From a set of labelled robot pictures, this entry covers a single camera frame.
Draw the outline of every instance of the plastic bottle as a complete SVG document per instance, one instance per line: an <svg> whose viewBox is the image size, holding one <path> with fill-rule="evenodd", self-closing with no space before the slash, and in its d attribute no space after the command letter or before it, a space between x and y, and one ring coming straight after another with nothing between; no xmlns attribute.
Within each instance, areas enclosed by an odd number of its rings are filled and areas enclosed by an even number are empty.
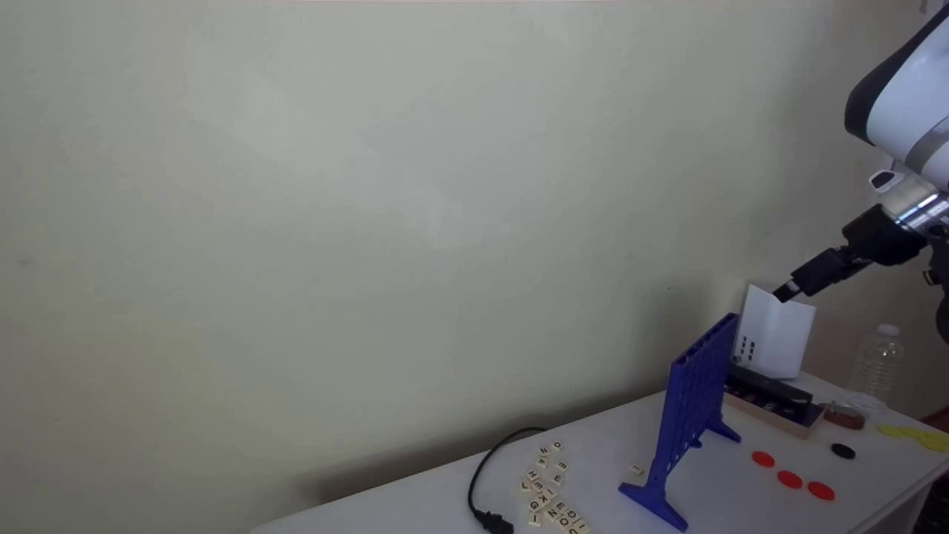
<svg viewBox="0 0 949 534"><path fill-rule="evenodd" d="M866 415L886 411L886 401L905 355L899 335L897 327L882 324L860 346L857 365L847 384L846 401Z"/></svg>

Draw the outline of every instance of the wall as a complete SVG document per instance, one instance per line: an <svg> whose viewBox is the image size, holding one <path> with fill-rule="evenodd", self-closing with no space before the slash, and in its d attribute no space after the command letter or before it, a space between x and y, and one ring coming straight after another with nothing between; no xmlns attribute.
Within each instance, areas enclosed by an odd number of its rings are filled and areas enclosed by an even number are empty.
<svg viewBox="0 0 949 534"><path fill-rule="evenodd" d="M238 532L656 391L866 206L843 104L919 23L4 3L0 527ZM840 380L888 319L939 384L918 267L816 299L809 369Z"/></svg>

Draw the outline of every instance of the table surface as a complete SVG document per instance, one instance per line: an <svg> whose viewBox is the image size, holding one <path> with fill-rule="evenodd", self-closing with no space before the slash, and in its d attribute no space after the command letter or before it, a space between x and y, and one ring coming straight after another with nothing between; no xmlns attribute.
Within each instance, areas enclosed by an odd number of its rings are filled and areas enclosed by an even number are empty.
<svg viewBox="0 0 949 534"><path fill-rule="evenodd" d="M835 399L840 390L802 374L791 382L814 394L815 402ZM553 524L527 525L527 497L518 482L534 468L537 449L559 440L558 459L569 464L560 488L565 503L576 509L594 533L678 532L645 508L624 497L622 482L642 484L631 464L649 469L659 433L664 393L511 443L485 467L475 490L480 509L501 513L518 533L559 533ZM689 522L691 534L735 532L863 532L914 496L949 468L949 454L922 447L910 438L879 433L880 424L934 431L895 411L867 421L863 430L849 430L822 421L810 439L800 440L731 407L725 422L742 436L736 444L712 432L702 448L692 448L669 476L668 501ZM840 442L857 452L845 460L830 452ZM764 450L775 468L751 460ZM466 504L472 473L483 453L369 489L262 524L252 534L483 534ZM555 467L542 472L552 476ZM802 489L778 483L779 469L805 481ZM807 490L816 480L834 489L836 500L821 501Z"/></svg>

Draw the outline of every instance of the blue board stand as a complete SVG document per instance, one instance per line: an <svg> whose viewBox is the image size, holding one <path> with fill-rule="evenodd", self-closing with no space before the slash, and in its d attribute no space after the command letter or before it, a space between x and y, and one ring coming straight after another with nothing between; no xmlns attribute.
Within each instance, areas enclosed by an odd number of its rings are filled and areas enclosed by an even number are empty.
<svg viewBox="0 0 949 534"><path fill-rule="evenodd" d="M665 481L669 473L689 447L702 446L698 439L706 429L741 443L741 436L729 429L721 418L725 378L737 330L738 315L725 315L672 362L649 480L645 486L620 486L623 495L682 532L689 524L665 500Z"/></svg>

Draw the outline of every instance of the red checker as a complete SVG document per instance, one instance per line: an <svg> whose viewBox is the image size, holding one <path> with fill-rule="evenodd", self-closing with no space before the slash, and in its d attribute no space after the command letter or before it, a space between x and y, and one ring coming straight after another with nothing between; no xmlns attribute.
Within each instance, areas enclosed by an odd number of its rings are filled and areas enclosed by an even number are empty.
<svg viewBox="0 0 949 534"><path fill-rule="evenodd" d="M801 480L801 477L795 475L794 473L790 471L778 471L777 479L781 481L781 484L791 489L800 489L801 486L804 485L804 481Z"/></svg>
<svg viewBox="0 0 949 534"><path fill-rule="evenodd" d="M835 497L833 489L830 489L830 486L824 483L808 482L808 490L813 493L814 497L825 501L833 501Z"/></svg>
<svg viewBox="0 0 949 534"><path fill-rule="evenodd" d="M763 450L752 452L752 460L762 467L774 467L774 457Z"/></svg>

